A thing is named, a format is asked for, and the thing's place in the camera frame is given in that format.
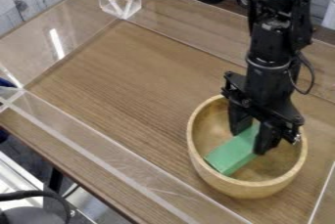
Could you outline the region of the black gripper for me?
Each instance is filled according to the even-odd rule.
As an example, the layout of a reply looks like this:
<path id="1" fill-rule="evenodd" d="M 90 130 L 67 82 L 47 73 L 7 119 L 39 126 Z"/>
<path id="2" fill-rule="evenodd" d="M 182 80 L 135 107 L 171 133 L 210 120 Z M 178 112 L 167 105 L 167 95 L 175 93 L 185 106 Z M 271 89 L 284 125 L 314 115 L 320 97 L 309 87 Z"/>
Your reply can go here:
<path id="1" fill-rule="evenodd" d="M 292 94 L 301 64 L 287 61 L 283 65 L 261 65 L 248 59 L 247 74 L 226 71 L 222 96 L 229 100 L 229 127 L 234 136 L 242 133 L 252 121 L 260 127 L 255 137 L 253 152 L 264 155 L 280 141 L 296 144 L 301 140 L 300 128 L 305 123 Z"/>

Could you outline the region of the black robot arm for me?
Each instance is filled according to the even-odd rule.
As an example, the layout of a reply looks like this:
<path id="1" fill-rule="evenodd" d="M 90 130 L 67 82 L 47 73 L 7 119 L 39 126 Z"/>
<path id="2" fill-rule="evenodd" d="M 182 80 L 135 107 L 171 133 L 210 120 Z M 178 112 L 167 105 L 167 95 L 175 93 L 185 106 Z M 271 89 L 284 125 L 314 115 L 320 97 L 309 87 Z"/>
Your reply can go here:
<path id="1" fill-rule="evenodd" d="M 217 4 L 224 0 L 198 0 Z M 221 93 L 229 100 L 229 125 L 234 135 L 260 123 L 252 151 L 265 154 L 285 140 L 301 140 L 304 118 L 292 94 L 303 67 L 311 67 L 303 49 L 311 44 L 311 0 L 247 0 L 251 46 L 245 74 L 228 71 Z"/>

